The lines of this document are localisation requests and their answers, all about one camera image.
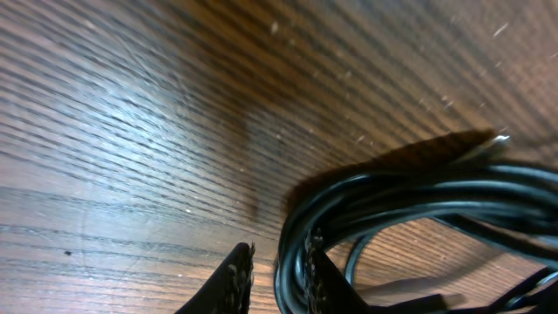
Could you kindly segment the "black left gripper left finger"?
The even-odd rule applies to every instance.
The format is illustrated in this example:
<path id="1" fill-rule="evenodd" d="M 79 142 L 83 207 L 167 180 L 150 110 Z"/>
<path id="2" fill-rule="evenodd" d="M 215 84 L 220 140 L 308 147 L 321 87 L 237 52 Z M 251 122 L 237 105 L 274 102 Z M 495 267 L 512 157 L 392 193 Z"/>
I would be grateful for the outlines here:
<path id="1" fill-rule="evenodd" d="M 254 253 L 254 244 L 239 242 L 175 314 L 248 314 Z"/>

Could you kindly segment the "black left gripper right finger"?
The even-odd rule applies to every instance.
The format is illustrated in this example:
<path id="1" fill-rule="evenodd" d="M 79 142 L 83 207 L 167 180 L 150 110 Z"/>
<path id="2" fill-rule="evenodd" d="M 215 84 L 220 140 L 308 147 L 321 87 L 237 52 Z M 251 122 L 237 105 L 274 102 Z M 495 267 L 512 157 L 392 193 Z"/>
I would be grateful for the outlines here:
<path id="1" fill-rule="evenodd" d="M 322 250 L 323 238 L 309 232 L 305 239 L 305 296 L 311 314 L 367 314 L 369 305 L 351 288 Z"/>

